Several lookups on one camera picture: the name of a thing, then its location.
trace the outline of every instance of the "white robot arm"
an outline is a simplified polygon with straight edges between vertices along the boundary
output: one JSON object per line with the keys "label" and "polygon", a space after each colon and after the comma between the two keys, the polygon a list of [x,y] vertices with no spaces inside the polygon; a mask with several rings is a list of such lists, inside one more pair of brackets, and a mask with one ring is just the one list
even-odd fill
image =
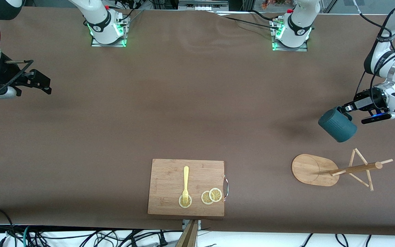
{"label": "white robot arm", "polygon": [[110,44],[123,36],[123,15],[106,9],[101,0],[69,0],[83,14],[91,34],[101,44]]}
{"label": "white robot arm", "polygon": [[309,38],[320,9],[320,0],[297,0],[293,12],[283,15],[283,26],[276,38],[287,47],[300,47]]}
{"label": "white robot arm", "polygon": [[385,28],[379,31],[365,59],[364,68],[365,72],[386,80],[373,86],[372,89],[356,94],[354,100],[343,105],[340,110],[341,113],[355,110],[368,111],[371,117],[363,119],[363,124],[395,119],[395,50],[390,49],[390,43],[395,37],[395,9],[390,12],[383,26]]}

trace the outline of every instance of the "yellow fork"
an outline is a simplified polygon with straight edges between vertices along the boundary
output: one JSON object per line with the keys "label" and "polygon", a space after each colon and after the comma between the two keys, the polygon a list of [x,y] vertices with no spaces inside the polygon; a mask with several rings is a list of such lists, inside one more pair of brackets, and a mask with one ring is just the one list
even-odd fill
{"label": "yellow fork", "polygon": [[183,205],[187,205],[188,204],[187,185],[188,185],[188,166],[185,166],[184,167],[184,190],[182,191],[182,204]]}

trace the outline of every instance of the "blue light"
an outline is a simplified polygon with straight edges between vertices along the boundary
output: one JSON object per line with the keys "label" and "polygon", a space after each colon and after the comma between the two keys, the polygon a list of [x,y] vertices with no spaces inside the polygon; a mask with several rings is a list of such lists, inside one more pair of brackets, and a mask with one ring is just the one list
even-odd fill
{"label": "blue light", "polygon": [[386,113],[376,114],[376,115],[373,115],[373,116],[371,116],[371,117],[377,117],[377,116],[380,116],[380,115],[383,115],[383,114],[386,114]]}

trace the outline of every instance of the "teal mug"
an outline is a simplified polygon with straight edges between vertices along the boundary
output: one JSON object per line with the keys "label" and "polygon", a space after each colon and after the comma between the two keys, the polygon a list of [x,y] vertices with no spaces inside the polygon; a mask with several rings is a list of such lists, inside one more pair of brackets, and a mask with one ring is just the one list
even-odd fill
{"label": "teal mug", "polygon": [[351,122],[350,114],[342,114],[339,108],[338,106],[324,113],[318,124],[337,142],[345,142],[354,136],[358,128]]}

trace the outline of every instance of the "wooden cutting board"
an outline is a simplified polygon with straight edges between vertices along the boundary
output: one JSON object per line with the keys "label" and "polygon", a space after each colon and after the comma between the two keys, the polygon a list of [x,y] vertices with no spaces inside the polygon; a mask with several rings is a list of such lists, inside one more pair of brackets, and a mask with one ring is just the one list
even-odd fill
{"label": "wooden cutting board", "polygon": [[[180,207],[178,200],[184,190],[185,166],[190,168],[188,193],[192,203],[188,208]],[[224,161],[164,160],[152,161],[148,214],[185,216],[224,216],[225,203],[206,205],[201,200],[204,191],[218,188],[224,191]]]}

